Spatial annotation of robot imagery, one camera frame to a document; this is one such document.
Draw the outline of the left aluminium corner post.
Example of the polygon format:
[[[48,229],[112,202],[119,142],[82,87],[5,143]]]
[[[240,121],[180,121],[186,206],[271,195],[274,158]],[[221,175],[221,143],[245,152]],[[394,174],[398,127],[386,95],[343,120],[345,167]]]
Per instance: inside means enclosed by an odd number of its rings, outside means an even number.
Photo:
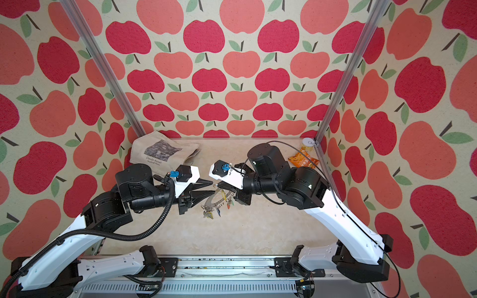
[[[76,1],[61,0],[60,3],[65,10],[69,20],[71,21],[73,27],[82,39],[86,49],[91,54],[92,59],[98,67],[98,70],[100,71],[101,75],[105,79],[105,82],[107,83],[110,91],[113,95],[115,95],[115,98],[120,108],[122,109],[127,120],[129,121],[129,124],[134,129],[134,132],[137,134],[138,137],[144,136],[146,133],[142,124],[140,123],[140,120],[137,118],[135,111],[128,100],[128,97],[122,90],[112,67],[110,66],[107,58],[100,49]]]

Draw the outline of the orange snack bag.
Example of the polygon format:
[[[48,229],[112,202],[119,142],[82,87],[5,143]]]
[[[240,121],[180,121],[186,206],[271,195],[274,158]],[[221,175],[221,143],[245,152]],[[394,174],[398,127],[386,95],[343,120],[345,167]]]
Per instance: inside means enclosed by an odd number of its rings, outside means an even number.
[[[309,167],[315,169],[319,164],[319,160],[310,156],[306,150],[300,150],[299,153],[289,157],[288,161],[297,168]]]

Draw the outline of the printed canvas tote bag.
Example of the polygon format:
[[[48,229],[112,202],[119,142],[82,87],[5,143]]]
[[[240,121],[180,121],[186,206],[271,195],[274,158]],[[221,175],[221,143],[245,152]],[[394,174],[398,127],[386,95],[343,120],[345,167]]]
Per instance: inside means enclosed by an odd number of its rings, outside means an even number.
[[[200,144],[180,144],[160,132],[152,132],[133,142],[130,162],[148,165],[153,174],[165,176],[180,165],[192,165],[200,150]]]

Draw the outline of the small yellow white can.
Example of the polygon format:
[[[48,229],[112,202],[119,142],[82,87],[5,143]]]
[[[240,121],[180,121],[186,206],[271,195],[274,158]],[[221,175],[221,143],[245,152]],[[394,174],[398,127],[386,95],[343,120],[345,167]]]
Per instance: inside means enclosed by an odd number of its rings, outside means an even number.
[[[311,151],[315,146],[315,140],[309,137],[302,139],[302,146],[301,148],[305,151]]]

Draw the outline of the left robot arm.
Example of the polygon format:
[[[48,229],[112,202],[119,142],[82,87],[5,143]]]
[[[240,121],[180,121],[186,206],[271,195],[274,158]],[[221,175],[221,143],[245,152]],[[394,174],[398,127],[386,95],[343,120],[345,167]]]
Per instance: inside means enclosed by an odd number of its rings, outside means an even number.
[[[87,265],[78,258],[87,248],[107,238],[121,242],[147,238],[164,223],[173,205],[184,214],[214,194],[208,189],[213,182],[202,179],[196,166],[180,165],[161,177],[153,174],[150,166],[139,163],[116,173],[115,179],[116,185],[90,201],[61,235],[34,256],[12,262],[1,297],[67,298],[93,279],[155,274],[161,265],[151,246],[126,255],[122,261],[107,259],[99,266]],[[154,208],[163,212],[145,232],[117,232],[133,221],[133,213]]]

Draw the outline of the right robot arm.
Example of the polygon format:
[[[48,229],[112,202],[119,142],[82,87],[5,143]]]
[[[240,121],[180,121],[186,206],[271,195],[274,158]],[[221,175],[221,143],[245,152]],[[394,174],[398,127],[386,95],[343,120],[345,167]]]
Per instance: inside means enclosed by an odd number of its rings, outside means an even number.
[[[254,146],[247,159],[251,166],[216,161],[209,175],[244,205],[250,205],[255,194],[275,194],[282,203],[313,216],[338,239],[325,247],[298,245],[289,261],[294,274],[309,277],[315,269],[336,269],[358,283],[388,280],[390,265],[385,254],[392,251],[392,237],[368,228],[322,175],[310,167],[290,167],[279,148],[270,143]]]

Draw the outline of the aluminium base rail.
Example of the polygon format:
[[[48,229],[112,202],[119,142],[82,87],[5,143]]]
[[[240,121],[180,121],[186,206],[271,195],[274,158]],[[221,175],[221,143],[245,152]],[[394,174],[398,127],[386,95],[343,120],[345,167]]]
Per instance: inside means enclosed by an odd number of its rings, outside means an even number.
[[[136,282],[125,277],[96,281],[75,298],[377,298],[369,284],[334,269],[298,276],[288,255],[165,255],[163,268]]]

